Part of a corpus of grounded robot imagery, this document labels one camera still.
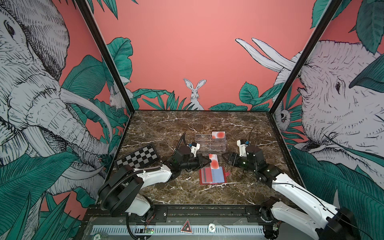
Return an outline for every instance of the brown marble surface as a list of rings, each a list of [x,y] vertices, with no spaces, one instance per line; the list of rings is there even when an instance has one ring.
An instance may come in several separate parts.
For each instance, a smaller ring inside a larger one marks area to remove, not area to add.
[[[263,150],[267,163],[289,174],[266,114],[255,112],[136,111],[118,157],[152,143],[165,161],[172,155],[183,132],[187,132],[185,139],[189,143],[195,140],[195,134],[225,131],[227,152],[238,152],[236,141],[246,139],[252,127],[255,129],[250,140],[255,143],[258,138],[257,145]],[[270,196],[292,204],[280,193],[257,182],[250,173],[227,165],[221,156],[218,160],[219,165],[230,172],[226,184],[200,185],[198,171],[183,171],[177,179],[148,186],[140,194],[155,204],[260,204]]]

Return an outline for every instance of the animal eye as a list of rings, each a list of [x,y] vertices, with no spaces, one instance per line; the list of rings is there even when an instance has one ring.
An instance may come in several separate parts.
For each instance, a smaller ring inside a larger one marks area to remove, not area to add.
[[[13,38],[13,36],[15,35],[15,30],[13,29],[13,27],[11,27],[11,25],[9,25],[9,22],[7,22],[6,20],[4,21],[4,26],[7,29],[8,33]]]
[[[337,82],[335,88],[336,88],[336,91],[337,91],[339,94],[340,94],[340,86],[341,86],[341,84],[340,84],[339,82]]]

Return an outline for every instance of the black and white checkerboard pattern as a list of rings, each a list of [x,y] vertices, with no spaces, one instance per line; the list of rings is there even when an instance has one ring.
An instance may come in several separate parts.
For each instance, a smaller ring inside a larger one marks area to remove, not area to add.
[[[116,160],[118,168],[130,165],[132,168],[144,168],[159,159],[151,144],[131,152],[125,157]]]

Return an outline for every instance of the triangular sticker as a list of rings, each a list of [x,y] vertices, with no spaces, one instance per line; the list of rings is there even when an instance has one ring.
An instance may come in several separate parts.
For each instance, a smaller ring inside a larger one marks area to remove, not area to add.
[[[183,227],[181,228],[180,232],[193,234],[191,224],[189,223],[188,218],[187,218],[186,222],[184,223]]]

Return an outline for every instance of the rabbit drawing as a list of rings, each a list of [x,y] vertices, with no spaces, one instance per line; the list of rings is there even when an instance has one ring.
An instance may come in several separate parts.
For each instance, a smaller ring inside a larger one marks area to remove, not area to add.
[[[197,90],[201,88],[207,81],[205,79],[201,80],[197,84],[196,88],[193,88],[192,82],[189,81],[188,79],[184,78],[184,82],[187,85],[187,87],[192,90],[192,94],[191,94],[191,103],[193,104],[192,110],[204,110],[204,108],[200,105],[198,101],[199,94],[197,93]]]

